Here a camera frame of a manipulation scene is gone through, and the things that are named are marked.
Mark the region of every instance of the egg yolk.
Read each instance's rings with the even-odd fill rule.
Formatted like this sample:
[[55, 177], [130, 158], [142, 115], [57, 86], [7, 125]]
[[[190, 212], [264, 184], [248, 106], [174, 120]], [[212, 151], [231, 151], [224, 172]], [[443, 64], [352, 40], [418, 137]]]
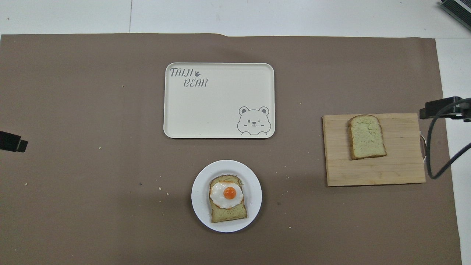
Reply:
[[236, 190], [232, 187], [227, 187], [224, 189], [224, 198], [234, 199], [236, 197]]

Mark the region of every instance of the toast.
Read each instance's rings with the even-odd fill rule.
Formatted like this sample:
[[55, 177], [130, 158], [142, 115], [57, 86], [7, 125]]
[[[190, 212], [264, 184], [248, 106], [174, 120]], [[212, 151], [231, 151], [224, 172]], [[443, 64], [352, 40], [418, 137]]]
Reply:
[[[242, 182], [237, 176], [222, 175], [211, 181], [209, 185], [210, 191], [211, 191], [211, 187], [220, 181], [234, 182], [242, 190]], [[219, 208], [217, 205], [214, 204], [211, 197], [209, 197], [209, 201], [211, 204], [211, 223], [218, 223], [218, 222], [223, 222], [223, 221], [228, 221], [228, 220], [247, 218], [247, 209], [245, 208], [245, 205], [244, 205], [244, 199], [242, 199], [241, 203], [237, 204], [236, 206], [230, 209]]]
[[358, 115], [349, 120], [350, 155], [353, 160], [387, 155], [377, 117]]

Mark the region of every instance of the white table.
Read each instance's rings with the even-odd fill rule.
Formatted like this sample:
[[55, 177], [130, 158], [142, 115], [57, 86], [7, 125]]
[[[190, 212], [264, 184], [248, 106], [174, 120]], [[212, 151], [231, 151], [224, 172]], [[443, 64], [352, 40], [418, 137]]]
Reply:
[[[438, 5], [438, 0], [0, 0], [0, 34], [139, 32], [436, 38], [443, 96], [471, 97], [471, 32]], [[447, 120], [450, 156], [471, 142], [470, 128], [470, 123]], [[469, 161], [471, 152], [452, 165], [464, 265], [471, 265]]]

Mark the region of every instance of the bear ear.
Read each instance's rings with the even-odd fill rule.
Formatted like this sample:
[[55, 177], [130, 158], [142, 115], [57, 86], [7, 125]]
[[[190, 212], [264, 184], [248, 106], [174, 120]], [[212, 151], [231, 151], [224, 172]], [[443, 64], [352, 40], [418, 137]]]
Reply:
[[266, 115], [268, 115], [268, 108], [267, 107], [261, 107], [259, 109], [259, 111], [261, 111], [261, 112], [265, 113]]
[[249, 108], [247, 108], [247, 107], [242, 107], [242, 108], [239, 109], [239, 114], [242, 116], [242, 114], [244, 114], [244, 113], [245, 113], [246, 111], [248, 111], [248, 110], [249, 110]]

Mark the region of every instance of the wooden board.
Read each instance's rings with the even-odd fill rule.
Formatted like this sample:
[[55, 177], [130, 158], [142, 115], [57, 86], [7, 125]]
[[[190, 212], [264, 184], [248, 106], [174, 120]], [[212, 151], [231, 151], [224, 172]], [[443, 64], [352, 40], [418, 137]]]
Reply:
[[371, 114], [380, 120], [384, 157], [352, 160], [348, 121], [356, 116], [327, 115], [324, 128], [327, 185], [382, 185], [425, 182], [416, 113]]

